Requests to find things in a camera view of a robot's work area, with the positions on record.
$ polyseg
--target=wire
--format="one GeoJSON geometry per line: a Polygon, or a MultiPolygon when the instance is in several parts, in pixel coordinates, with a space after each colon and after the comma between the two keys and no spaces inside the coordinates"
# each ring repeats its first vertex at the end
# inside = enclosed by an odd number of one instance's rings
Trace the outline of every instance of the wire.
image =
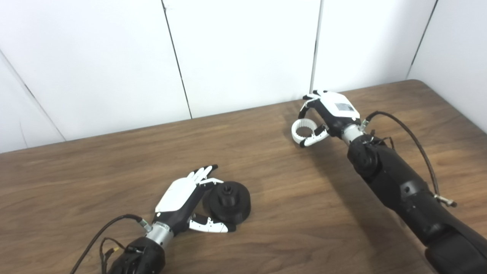
{"type": "Polygon", "coordinates": [[[94,245],[94,243],[96,242],[96,240],[98,240],[98,238],[100,237],[100,235],[111,225],[113,225],[114,223],[116,223],[117,221],[120,221],[122,219],[133,219],[137,222],[141,222],[143,219],[142,217],[139,217],[137,215],[133,215],[133,214],[125,214],[125,215],[122,215],[122,216],[118,216],[117,218],[109,221],[105,226],[103,226],[100,231],[98,231],[98,233],[96,233],[96,235],[93,237],[93,239],[91,240],[91,242],[88,244],[88,246],[86,247],[85,251],[83,252],[83,254],[81,254],[81,256],[79,257],[78,261],[76,262],[75,266],[73,266],[73,269],[71,269],[71,272],[69,272],[70,274],[74,274],[76,272],[76,270],[78,269],[79,265],[81,264],[81,262],[83,261],[83,259],[86,257],[86,254],[88,254],[88,251],[90,251],[90,248],[94,245]]]}
{"type": "Polygon", "coordinates": [[[419,142],[418,138],[416,138],[416,136],[414,135],[414,133],[412,133],[412,131],[403,123],[401,122],[401,120],[399,120],[398,118],[396,118],[394,115],[392,114],[389,114],[387,112],[383,112],[383,111],[374,111],[372,112],[371,114],[369,114],[365,120],[367,120],[368,122],[370,122],[372,120],[373,117],[375,117],[376,115],[384,115],[384,116],[387,116],[389,118],[391,118],[392,120],[394,120],[396,123],[398,123],[408,134],[409,136],[411,136],[411,138],[413,139],[413,141],[416,143],[416,146],[418,147],[419,149],[419,152],[421,153],[421,155],[423,156],[425,162],[426,162],[426,165],[428,167],[428,170],[430,171],[430,176],[431,176],[431,180],[433,182],[433,188],[434,188],[434,192],[436,195],[440,196],[440,189],[438,187],[438,181],[436,180],[436,175],[434,173],[434,170],[433,170],[433,167],[431,165],[431,162],[430,162],[430,159],[428,159],[428,156],[426,155],[426,152],[425,150],[423,149],[423,146],[421,145],[421,143],[419,142]]]}
{"type": "Polygon", "coordinates": [[[110,237],[105,237],[100,243],[100,260],[101,260],[101,273],[105,274],[107,272],[107,265],[108,265],[108,259],[110,256],[116,251],[114,248],[110,248],[106,253],[103,253],[103,244],[105,243],[106,240],[110,240],[118,245],[121,249],[125,249],[123,244],[121,244],[119,241],[110,238],[110,237]]]}
{"type": "Polygon", "coordinates": [[[385,140],[389,140],[389,142],[391,143],[391,148],[392,148],[393,150],[395,150],[395,148],[394,148],[394,141],[393,141],[393,138],[392,138],[392,137],[385,137],[385,138],[384,138],[384,139],[382,139],[382,140],[383,140],[383,141],[385,141],[385,140]]]}

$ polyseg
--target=white finger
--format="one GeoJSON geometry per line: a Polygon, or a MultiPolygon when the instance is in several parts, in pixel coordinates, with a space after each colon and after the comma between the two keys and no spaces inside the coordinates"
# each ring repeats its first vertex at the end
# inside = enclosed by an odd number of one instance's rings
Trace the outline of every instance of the white finger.
{"type": "Polygon", "coordinates": [[[210,179],[206,179],[206,180],[203,180],[200,182],[200,184],[206,184],[206,183],[223,183],[222,180],[218,180],[217,178],[210,178],[210,179]]]}
{"type": "Polygon", "coordinates": [[[202,173],[204,170],[205,170],[204,168],[200,168],[200,169],[199,169],[199,170],[198,170],[198,171],[197,171],[197,172],[196,172],[196,173],[193,175],[193,178],[192,178],[192,179],[193,179],[195,182],[197,182],[197,180],[196,180],[196,179],[197,179],[197,178],[200,176],[200,174],[201,174],[201,173],[202,173]]]}
{"type": "Polygon", "coordinates": [[[203,170],[203,172],[198,176],[198,178],[196,178],[196,181],[199,182],[203,179],[206,179],[206,177],[208,176],[208,174],[210,174],[212,169],[213,169],[212,166],[208,166],[207,168],[205,168],[205,170],[203,170]]]}

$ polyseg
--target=silver cylindrical joint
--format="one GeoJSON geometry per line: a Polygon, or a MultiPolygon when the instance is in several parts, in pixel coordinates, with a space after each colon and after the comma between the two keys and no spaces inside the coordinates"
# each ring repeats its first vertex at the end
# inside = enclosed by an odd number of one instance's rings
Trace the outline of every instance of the silver cylindrical joint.
{"type": "Polygon", "coordinates": [[[343,130],[343,133],[341,135],[341,139],[348,145],[352,143],[355,138],[360,137],[364,135],[365,133],[360,130],[360,127],[358,125],[349,125],[343,130]]]}
{"type": "Polygon", "coordinates": [[[146,237],[161,245],[165,250],[169,242],[174,238],[174,233],[168,225],[155,222],[152,224],[152,230],[146,234],[146,237]]]}

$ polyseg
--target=cable connector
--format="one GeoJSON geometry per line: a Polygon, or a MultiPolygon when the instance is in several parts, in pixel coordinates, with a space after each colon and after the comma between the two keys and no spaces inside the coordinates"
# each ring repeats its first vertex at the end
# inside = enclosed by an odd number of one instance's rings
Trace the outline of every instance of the cable connector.
{"type": "Polygon", "coordinates": [[[368,125],[369,123],[370,123],[370,121],[369,121],[369,120],[364,119],[364,120],[362,121],[362,124],[361,124],[361,125],[358,127],[358,129],[359,129],[360,131],[365,131],[365,128],[367,127],[367,125],[368,125]]]}
{"type": "Polygon", "coordinates": [[[147,221],[145,221],[144,219],[142,219],[140,222],[139,222],[139,225],[141,227],[143,227],[147,233],[151,232],[152,231],[152,226],[149,225],[149,223],[147,223],[147,221]]]}
{"type": "Polygon", "coordinates": [[[447,199],[447,198],[440,196],[440,195],[434,194],[433,197],[435,199],[437,199],[438,201],[446,204],[448,207],[450,207],[450,206],[451,207],[457,207],[457,205],[458,205],[454,200],[447,199]]]}

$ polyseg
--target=robotic arm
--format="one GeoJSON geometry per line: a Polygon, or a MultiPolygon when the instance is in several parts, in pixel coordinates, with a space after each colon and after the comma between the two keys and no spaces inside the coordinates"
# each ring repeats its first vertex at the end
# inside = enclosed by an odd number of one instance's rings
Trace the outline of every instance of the robotic arm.
{"type": "Polygon", "coordinates": [[[292,126],[293,139],[308,147],[328,136],[338,137],[348,145],[347,158],[379,200],[395,211],[425,245],[428,262],[440,274],[487,273],[487,240],[450,214],[440,202],[454,202],[433,194],[427,183],[395,152],[384,139],[365,132],[368,120],[348,99],[338,93],[314,91],[292,126]],[[305,119],[314,108],[325,123],[317,126],[305,119]],[[296,130],[308,127],[308,137],[296,130]]]}
{"type": "Polygon", "coordinates": [[[174,237],[188,228],[214,233],[235,231],[234,224],[193,214],[204,193],[223,183],[216,178],[207,178],[217,168],[217,165],[206,166],[189,173],[187,177],[175,180],[155,207],[152,225],[146,226],[146,235],[130,243],[113,262],[108,273],[160,273],[166,264],[164,249],[174,237]]]}

